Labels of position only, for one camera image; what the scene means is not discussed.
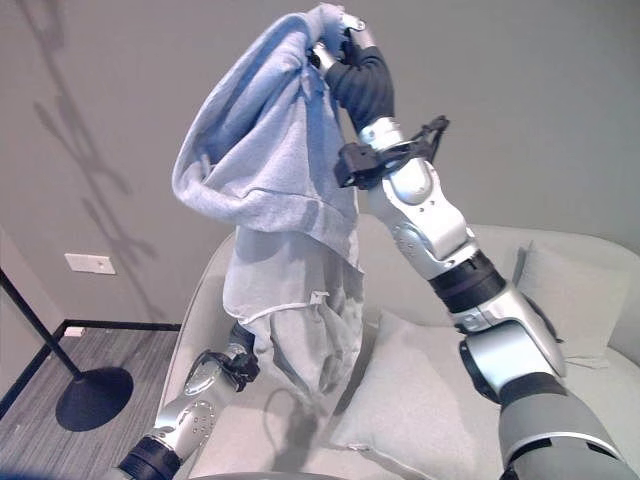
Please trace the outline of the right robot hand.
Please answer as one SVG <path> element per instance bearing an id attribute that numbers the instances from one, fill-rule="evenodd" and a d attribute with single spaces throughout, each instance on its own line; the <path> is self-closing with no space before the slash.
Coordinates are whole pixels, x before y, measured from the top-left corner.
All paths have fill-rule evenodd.
<path id="1" fill-rule="evenodd" d="M 390 70 L 364 20 L 342 12 L 338 36 L 341 59 L 317 42 L 309 60 L 346 110 L 358 138 L 376 150 L 402 140 L 395 121 L 394 87 Z"/>

